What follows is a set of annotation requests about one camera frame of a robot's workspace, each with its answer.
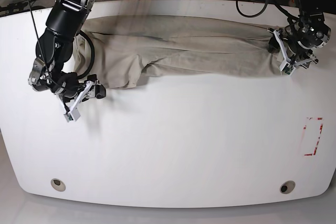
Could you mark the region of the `beige T-shirt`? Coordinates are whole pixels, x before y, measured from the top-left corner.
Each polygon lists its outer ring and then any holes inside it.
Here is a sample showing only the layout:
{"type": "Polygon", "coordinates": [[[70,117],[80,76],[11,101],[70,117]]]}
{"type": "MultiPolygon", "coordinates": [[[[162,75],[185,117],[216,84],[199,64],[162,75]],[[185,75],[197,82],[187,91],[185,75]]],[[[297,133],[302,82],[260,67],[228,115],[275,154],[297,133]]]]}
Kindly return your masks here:
{"type": "Polygon", "coordinates": [[[89,69],[108,89],[128,89],[141,77],[217,73],[280,75],[268,52],[265,25],[184,16],[107,16],[87,20],[74,40],[74,70],[89,69]]]}

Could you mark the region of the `red tape rectangle marking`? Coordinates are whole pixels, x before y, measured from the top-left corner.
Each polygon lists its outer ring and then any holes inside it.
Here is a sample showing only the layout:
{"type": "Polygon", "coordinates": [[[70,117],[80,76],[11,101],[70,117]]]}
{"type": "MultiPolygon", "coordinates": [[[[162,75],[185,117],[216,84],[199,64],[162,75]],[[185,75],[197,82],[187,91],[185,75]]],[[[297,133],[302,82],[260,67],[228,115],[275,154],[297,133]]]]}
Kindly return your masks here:
{"type": "Polygon", "coordinates": [[[323,118],[307,118],[303,128],[301,152],[303,156],[315,156],[321,139],[323,118]]]}

